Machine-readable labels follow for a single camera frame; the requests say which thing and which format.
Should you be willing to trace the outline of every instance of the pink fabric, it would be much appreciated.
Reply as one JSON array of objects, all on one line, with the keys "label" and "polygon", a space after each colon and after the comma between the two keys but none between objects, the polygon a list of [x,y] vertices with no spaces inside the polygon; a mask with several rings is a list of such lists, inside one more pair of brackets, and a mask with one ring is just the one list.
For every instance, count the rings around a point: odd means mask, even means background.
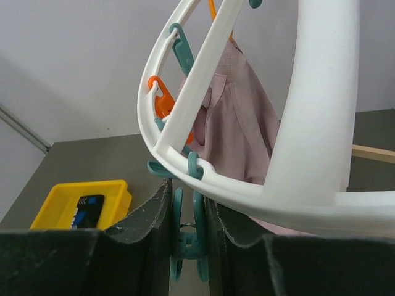
[{"label": "pink fabric", "polygon": [[[237,44],[228,42],[194,123],[190,148],[221,175],[263,184],[279,126],[258,77]],[[277,234],[301,233],[252,219]]]}]

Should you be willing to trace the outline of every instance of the white wall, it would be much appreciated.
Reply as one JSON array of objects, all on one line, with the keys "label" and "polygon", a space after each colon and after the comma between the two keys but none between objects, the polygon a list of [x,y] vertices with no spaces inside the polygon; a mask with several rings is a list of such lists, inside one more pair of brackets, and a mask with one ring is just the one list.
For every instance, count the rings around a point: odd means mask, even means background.
[{"label": "white wall", "polygon": [[42,151],[0,119],[0,221],[43,158]]},{"label": "white wall", "polygon": [[[178,0],[3,1],[0,103],[49,142],[138,133],[136,93],[149,52]],[[394,107],[395,1],[362,0],[358,110]],[[210,25],[202,0],[185,31],[196,55]],[[246,3],[235,26],[280,117],[293,67],[296,0]],[[182,74],[171,56],[163,79]]]}]

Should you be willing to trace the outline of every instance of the black object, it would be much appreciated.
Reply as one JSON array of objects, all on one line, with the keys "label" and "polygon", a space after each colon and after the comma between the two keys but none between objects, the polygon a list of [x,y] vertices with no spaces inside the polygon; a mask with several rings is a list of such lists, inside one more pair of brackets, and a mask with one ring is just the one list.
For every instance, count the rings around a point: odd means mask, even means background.
[{"label": "black object", "polygon": [[206,205],[211,296],[395,295],[395,240],[276,236]]},{"label": "black object", "polygon": [[95,228],[98,224],[103,204],[104,195],[98,194],[80,197],[71,228]]},{"label": "black object", "polygon": [[105,232],[0,233],[0,295],[168,295],[172,182]]}]

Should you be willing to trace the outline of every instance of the white curved bar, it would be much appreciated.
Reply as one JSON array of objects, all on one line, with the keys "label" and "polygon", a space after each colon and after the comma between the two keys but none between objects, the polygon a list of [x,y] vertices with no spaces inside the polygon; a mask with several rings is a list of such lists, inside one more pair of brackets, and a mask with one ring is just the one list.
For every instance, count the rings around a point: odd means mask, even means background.
[{"label": "white curved bar", "polygon": [[[242,2],[223,1],[159,136],[153,123],[154,91],[148,91],[147,81],[159,74],[167,56],[170,25],[183,23],[198,1],[181,0],[167,22],[138,93],[139,126],[151,154],[192,188],[268,223],[319,235],[395,237],[395,192],[338,192],[351,155],[356,111],[358,0],[299,0],[293,78],[265,186],[220,176],[201,159],[202,180],[188,174],[187,159],[179,152]],[[214,38],[219,32],[223,36]]]}]

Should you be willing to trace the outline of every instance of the yellow plastic bin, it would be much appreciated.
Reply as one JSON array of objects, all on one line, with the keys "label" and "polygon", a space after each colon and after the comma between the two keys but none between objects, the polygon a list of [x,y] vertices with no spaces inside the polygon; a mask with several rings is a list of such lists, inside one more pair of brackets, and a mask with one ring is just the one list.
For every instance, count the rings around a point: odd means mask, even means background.
[{"label": "yellow plastic bin", "polygon": [[124,180],[60,183],[47,196],[30,229],[70,229],[82,196],[104,195],[96,228],[105,229],[126,217],[132,200]]}]

